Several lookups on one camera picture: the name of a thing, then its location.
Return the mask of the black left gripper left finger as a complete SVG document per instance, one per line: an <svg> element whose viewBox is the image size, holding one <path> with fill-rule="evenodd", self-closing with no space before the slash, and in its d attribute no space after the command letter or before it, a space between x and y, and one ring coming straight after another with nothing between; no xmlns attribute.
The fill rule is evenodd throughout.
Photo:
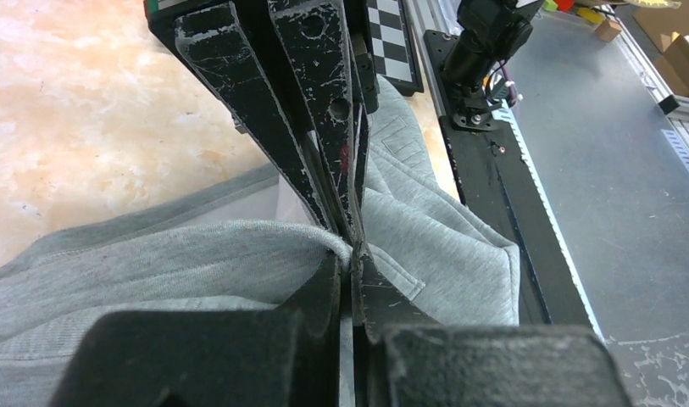
<svg viewBox="0 0 689 407"><path fill-rule="evenodd" d="M268 310L117 311L88 330L53 406L335 406L342 262Z"/></svg>

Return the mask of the grey zip-up jacket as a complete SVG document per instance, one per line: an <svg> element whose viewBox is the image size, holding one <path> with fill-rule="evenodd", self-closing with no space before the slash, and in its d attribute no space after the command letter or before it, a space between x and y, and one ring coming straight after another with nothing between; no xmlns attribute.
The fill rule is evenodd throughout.
<svg viewBox="0 0 689 407"><path fill-rule="evenodd" d="M412 109L385 80L370 116L362 216L377 270L446 325L517 326L520 254L437 184ZM0 267L0 406L43 406L86 331L121 310L272 309L326 252L275 167L57 231Z"/></svg>

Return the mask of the aluminium front rail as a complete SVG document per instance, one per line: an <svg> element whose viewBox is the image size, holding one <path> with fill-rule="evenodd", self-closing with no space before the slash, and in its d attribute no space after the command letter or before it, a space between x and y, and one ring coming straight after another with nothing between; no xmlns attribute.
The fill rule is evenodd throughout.
<svg viewBox="0 0 689 407"><path fill-rule="evenodd" d="M689 174L689 98L676 96L654 67L653 61L661 52L633 19L632 6L603 5L597 9L621 25L622 32L614 43L670 122L671 128L663 131L664 137Z"/></svg>

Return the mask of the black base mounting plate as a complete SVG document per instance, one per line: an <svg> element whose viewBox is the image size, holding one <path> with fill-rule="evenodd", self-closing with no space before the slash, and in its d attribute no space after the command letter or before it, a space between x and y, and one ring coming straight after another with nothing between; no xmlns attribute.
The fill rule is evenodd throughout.
<svg viewBox="0 0 689 407"><path fill-rule="evenodd" d="M438 121L460 200L520 249L520 320L585 326L596 318L508 106L492 111L475 131L454 115L442 65L457 37L427 30L423 52Z"/></svg>

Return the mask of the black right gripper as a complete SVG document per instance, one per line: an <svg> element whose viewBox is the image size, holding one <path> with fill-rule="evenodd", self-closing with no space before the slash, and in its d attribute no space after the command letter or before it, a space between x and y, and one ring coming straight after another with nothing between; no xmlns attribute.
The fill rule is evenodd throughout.
<svg viewBox="0 0 689 407"><path fill-rule="evenodd" d="M366 2L146 1L144 15L150 32L231 111L314 219L330 231L337 222L350 242L364 241L367 112L378 109L379 91ZM290 91L294 76L285 72L274 28L314 126L335 220L275 94Z"/></svg>

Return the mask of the cardboard boxes in background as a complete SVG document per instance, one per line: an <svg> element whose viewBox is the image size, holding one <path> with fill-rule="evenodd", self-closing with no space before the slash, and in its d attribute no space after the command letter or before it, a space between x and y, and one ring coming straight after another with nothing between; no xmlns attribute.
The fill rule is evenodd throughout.
<svg viewBox="0 0 689 407"><path fill-rule="evenodd" d="M674 94L689 97L689 1L558 1L559 10L576 8L599 25L604 18L624 20L654 46L652 61Z"/></svg>

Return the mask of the black white checkerboard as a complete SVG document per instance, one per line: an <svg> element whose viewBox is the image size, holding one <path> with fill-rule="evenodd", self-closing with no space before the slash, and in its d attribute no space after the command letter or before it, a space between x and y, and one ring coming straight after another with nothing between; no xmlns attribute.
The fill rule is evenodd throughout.
<svg viewBox="0 0 689 407"><path fill-rule="evenodd" d="M376 73L388 79L405 97L423 92L406 1L369 0L366 6Z"/></svg>

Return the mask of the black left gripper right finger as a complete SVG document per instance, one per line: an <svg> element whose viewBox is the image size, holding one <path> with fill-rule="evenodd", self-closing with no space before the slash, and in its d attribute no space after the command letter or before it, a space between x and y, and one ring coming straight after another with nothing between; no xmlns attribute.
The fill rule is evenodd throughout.
<svg viewBox="0 0 689 407"><path fill-rule="evenodd" d="M447 326L352 252L357 406L628 406L604 344L581 326Z"/></svg>

